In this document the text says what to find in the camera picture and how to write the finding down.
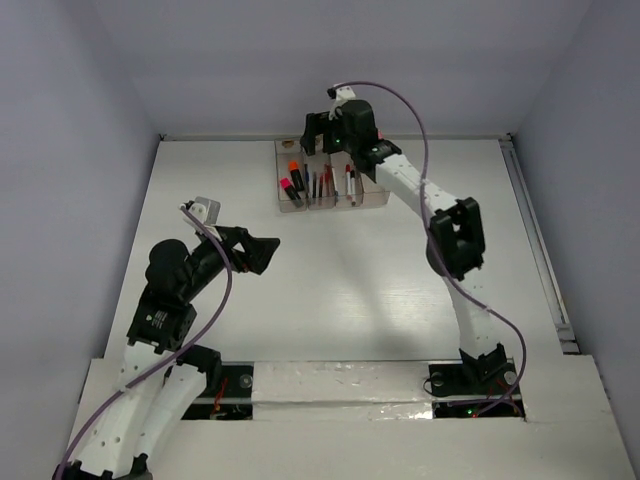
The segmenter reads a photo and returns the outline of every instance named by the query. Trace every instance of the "cable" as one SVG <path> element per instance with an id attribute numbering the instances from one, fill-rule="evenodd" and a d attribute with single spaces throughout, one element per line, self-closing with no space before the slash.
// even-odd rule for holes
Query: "cable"
<path id="1" fill-rule="evenodd" d="M 429 389 L 427 389 L 427 383 L 431 383 L 431 377 L 427 378 L 424 381 L 424 383 L 422 384 L 422 389 L 433 397 L 434 396 L 433 392 L 431 392 Z"/>
<path id="2" fill-rule="evenodd" d="M 338 89 L 338 88 L 341 88 L 341 87 L 347 87 L 347 86 L 352 86 L 352 85 L 365 85 L 365 86 L 376 87 L 376 88 L 380 88 L 382 90 L 385 90 L 385 91 L 391 93 L 392 95 L 394 95 L 396 98 L 398 98 L 402 103 L 404 103 L 407 106 L 407 108 L 409 108 L 409 110 L 411 110 L 411 113 L 413 113 L 413 116 L 418 121 L 418 126 L 420 127 L 420 133 L 422 134 L 422 140 L 424 142 L 424 163 L 422 165 L 422 172 L 420 173 L 420 199 L 421 199 L 421 201 L 420 201 L 420 213 L 421 213 L 421 217 L 422 217 L 422 223 L 423 223 L 423 226 L 424 226 L 424 230 L 425 230 L 425 232 L 427 234 L 427 240 L 428 240 L 427 248 L 430 248 L 432 250 L 432 252 L 435 254 L 435 258 L 436 258 L 436 261 L 438 262 L 438 266 L 444 272 L 445 277 L 447 278 L 447 280 L 449 280 L 451 282 L 451 284 L 460 293 L 460 295 L 462 295 L 465 299 L 467 299 L 468 301 L 473 303 L 478 308 L 481 308 L 482 310 L 486 310 L 491 315 L 496 317 L 498 320 L 500 320 L 501 322 L 503 322 L 506 325 L 508 325 L 516 333 L 516 335 L 518 336 L 518 339 L 520 340 L 520 345 L 522 346 L 522 363 L 520 365 L 520 372 L 518 373 L 518 376 L 516 377 L 515 382 L 513 382 L 513 385 L 511 385 L 509 390 L 506 391 L 500 398 L 498 398 L 498 399 L 496 399 L 494 401 L 491 401 L 491 403 L 489 403 L 488 406 L 482 408 L 478 412 L 478 415 L 481 415 L 483 413 L 488 412 L 489 410 L 494 408 L 496 405 L 498 405 L 500 403 L 503 403 L 515 391 L 515 389 L 518 388 L 518 385 L 520 384 L 520 380 L 522 379 L 522 376 L 524 375 L 525 368 L 527 366 L 527 344 L 526 344 L 526 342 L 524 340 L 524 336 L 522 335 L 522 332 L 520 332 L 518 327 L 516 327 L 512 322 L 507 320 L 506 317 L 504 317 L 500 313 L 496 312 L 493 308 L 489 307 L 485 303 L 483 303 L 480 300 L 476 299 L 473 295 L 471 295 L 464 288 L 462 288 L 462 286 L 458 283 L 458 281 L 455 278 L 453 278 L 453 276 L 451 275 L 451 273 L 449 272 L 449 270 L 445 266 L 444 259 L 442 257 L 442 252 L 440 252 L 440 249 L 438 248 L 438 245 L 436 244 L 435 238 L 433 238 L 433 234 L 429 230 L 429 218 L 433 216 L 433 213 L 429 211 L 429 207 L 427 207 L 427 204 L 424 201 L 425 200 L 425 187 L 426 187 L 426 184 L 427 184 L 427 167 L 429 165 L 429 144 L 428 144 L 428 139 L 427 139 L 427 131 L 425 130 L 424 124 L 422 123 L 422 118 L 420 117 L 420 115 L 418 114 L 416 109 L 400 93 L 396 92 L 394 89 L 392 89 L 390 87 L 387 87 L 386 85 L 382 85 L 382 84 L 377 83 L 377 82 L 369 82 L 369 81 L 360 81 L 360 80 L 358 80 L 358 81 L 353 81 L 353 82 L 340 83 L 338 85 L 335 85 L 333 88 Z"/>
<path id="3" fill-rule="evenodd" d="M 171 354 L 169 357 L 165 358 L 164 360 L 156 363 L 153 367 L 151 367 L 148 370 L 142 372 L 136 378 L 134 378 L 129 383 L 127 383 L 127 385 L 125 386 L 126 389 L 134 388 L 135 386 L 137 386 L 140 383 L 144 382 L 151 375 L 157 373 L 158 371 L 162 370 L 164 367 L 167 367 L 169 364 L 173 363 L 179 356 L 181 356 L 183 353 L 185 353 L 187 350 L 189 350 L 192 346 L 194 346 L 209 331 L 209 329 L 213 326 L 213 324 L 216 322 L 216 320 L 218 320 L 218 317 L 220 317 L 220 314 L 224 310 L 224 307 L 227 305 L 227 302 L 229 300 L 229 296 L 231 295 L 231 286 L 232 286 L 232 283 L 233 283 L 231 262 L 229 261 L 229 257 L 227 257 L 227 254 L 225 253 L 224 248 L 222 248 L 222 245 L 220 244 L 220 241 L 196 217 L 194 217 L 185 208 L 184 205 L 182 205 L 180 207 L 180 210 L 182 210 L 182 213 L 184 213 L 187 216 L 187 218 L 189 220 L 191 220 L 194 223 L 194 225 L 196 225 L 196 227 L 198 227 L 200 232 L 211 243 L 213 243 L 213 246 L 216 248 L 216 250 L 218 251 L 218 253 L 222 257 L 222 261 L 224 262 L 224 266 L 225 266 L 225 268 L 227 270 L 227 288 L 225 289 L 224 296 L 222 297 L 222 301 L 220 302 L 220 305 L 218 306 L 217 310 L 214 312 L 214 314 L 211 317 L 211 319 L 207 322 L 207 324 L 204 327 L 202 327 L 202 330 L 200 330 L 191 340 L 189 340 L 187 343 L 185 343 L 182 346 L 182 348 L 180 348 L 179 350 L 177 350 L 176 352 L 174 352 L 173 354 Z M 96 420 L 98 420 L 98 418 L 100 418 L 100 416 L 111 405 L 113 405 L 120 397 L 122 397 L 122 395 L 124 395 L 124 393 L 122 391 L 117 391 L 113 395 L 111 395 L 107 400 L 105 400 L 105 402 L 102 405 L 100 405 L 96 409 L 96 411 L 89 417 L 89 419 L 85 422 L 85 424 L 82 426 L 82 428 L 80 428 L 80 430 L 78 431 L 76 436 L 73 438 L 73 440 L 69 444 L 69 447 L 67 448 L 67 451 L 64 453 L 64 456 L 62 457 L 62 461 L 60 462 L 60 465 L 58 466 L 58 468 L 56 470 L 56 474 L 55 474 L 55 477 L 54 477 L 55 480 L 62 480 L 62 474 L 64 472 L 65 466 L 69 462 L 69 459 L 71 458 L 71 455 L 73 454 L 73 451 L 76 449 L 76 447 L 80 443 L 80 440 L 82 440 L 82 437 L 84 437 L 84 435 L 87 433 L 89 428 L 91 428 L 91 425 L 93 425 L 96 422 Z"/>

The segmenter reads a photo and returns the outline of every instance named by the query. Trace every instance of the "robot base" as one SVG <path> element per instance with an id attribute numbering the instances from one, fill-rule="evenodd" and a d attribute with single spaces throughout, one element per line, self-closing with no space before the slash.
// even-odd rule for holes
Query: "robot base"
<path id="1" fill-rule="evenodd" d="M 502 395 L 516 380 L 516 367 L 507 360 L 504 347 L 473 358 L 462 350 L 462 362 L 429 365 L 429 382 L 434 397 Z M 512 395 L 519 395 L 516 387 Z"/>

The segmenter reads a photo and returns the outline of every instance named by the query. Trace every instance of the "screw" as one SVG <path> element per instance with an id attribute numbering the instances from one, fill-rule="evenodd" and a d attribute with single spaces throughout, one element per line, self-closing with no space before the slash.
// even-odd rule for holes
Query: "screw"
<path id="1" fill-rule="evenodd" d="M 431 375 L 431 385 L 434 387 L 441 387 L 444 385 L 444 380 L 442 379 L 442 374 L 440 372 L 436 372 Z"/>
<path id="2" fill-rule="evenodd" d="M 515 372 L 504 372 L 504 381 L 509 385 L 516 383 L 516 378 L 518 378 L 518 376 Z"/>
<path id="3" fill-rule="evenodd" d="M 242 388 L 251 388 L 253 385 L 253 377 L 251 375 L 242 375 L 240 377 L 240 386 Z"/>

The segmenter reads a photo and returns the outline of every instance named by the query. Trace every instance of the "pen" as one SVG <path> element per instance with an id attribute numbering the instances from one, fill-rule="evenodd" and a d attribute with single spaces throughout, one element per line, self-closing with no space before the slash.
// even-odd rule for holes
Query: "pen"
<path id="1" fill-rule="evenodd" d="M 351 176 L 349 173 L 351 172 L 351 167 L 349 164 L 345 167 L 345 178 L 347 179 L 347 198 L 351 199 Z"/>
<path id="2" fill-rule="evenodd" d="M 309 188 L 309 164 L 304 164 L 304 179 L 307 182 L 307 188 Z"/>
<path id="3" fill-rule="evenodd" d="M 322 205 L 322 180 L 324 175 L 320 174 L 320 186 L 318 187 L 318 205 Z"/>
<path id="4" fill-rule="evenodd" d="M 351 206 L 356 206 L 356 171 L 351 170 Z"/>
<path id="5" fill-rule="evenodd" d="M 333 193 L 337 197 L 340 194 L 338 193 L 338 181 L 336 180 L 336 168 L 335 167 L 331 167 L 331 174 L 333 176 Z"/>

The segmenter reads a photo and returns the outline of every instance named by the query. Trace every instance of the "white panel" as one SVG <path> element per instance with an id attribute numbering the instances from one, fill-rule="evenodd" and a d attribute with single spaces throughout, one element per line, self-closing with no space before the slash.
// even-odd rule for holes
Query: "white panel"
<path id="1" fill-rule="evenodd" d="M 425 402 L 423 362 L 258 362 L 254 403 Z"/>
<path id="2" fill-rule="evenodd" d="M 327 87 L 389 83 L 431 131 L 515 129 L 589 0 L 94 0 L 165 133 L 301 132 Z M 367 91 L 386 131 L 416 131 Z"/>
<path id="3" fill-rule="evenodd" d="M 568 406 L 596 406 L 599 400 L 594 403 L 592 395 L 576 388 L 577 382 L 597 382 L 591 360 L 567 360 L 575 359 L 560 358 L 556 365 L 572 370 L 574 382 L 539 378 L 535 387 L 562 391 Z M 115 361 L 94 360 L 75 429 L 109 391 L 116 369 Z M 533 408 L 557 405 L 552 395 L 531 403 Z M 402 414 L 397 421 L 370 421 L 376 417 L 363 412 L 328 412 L 326 405 L 308 404 L 301 410 L 265 411 L 264 418 L 253 421 L 180 422 L 154 479 L 175 480 L 185 472 L 193 480 L 209 480 L 212 472 L 248 480 L 263 479 L 265 472 L 267 478 L 291 480 L 635 478 L 609 411 L 594 409 L 581 421 L 529 422 L 407 419 Z M 316 421 L 327 413 L 325 421 Z"/>
<path id="4" fill-rule="evenodd" d="M 0 476 L 46 479 L 104 351 L 158 136 L 91 2 L 2 1 L 0 65 Z"/>
<path id="5" fill-rule="evenodd" d="M 563 301 L 640 476 L 640 2 L 597 0 L 516 137 Z"/>

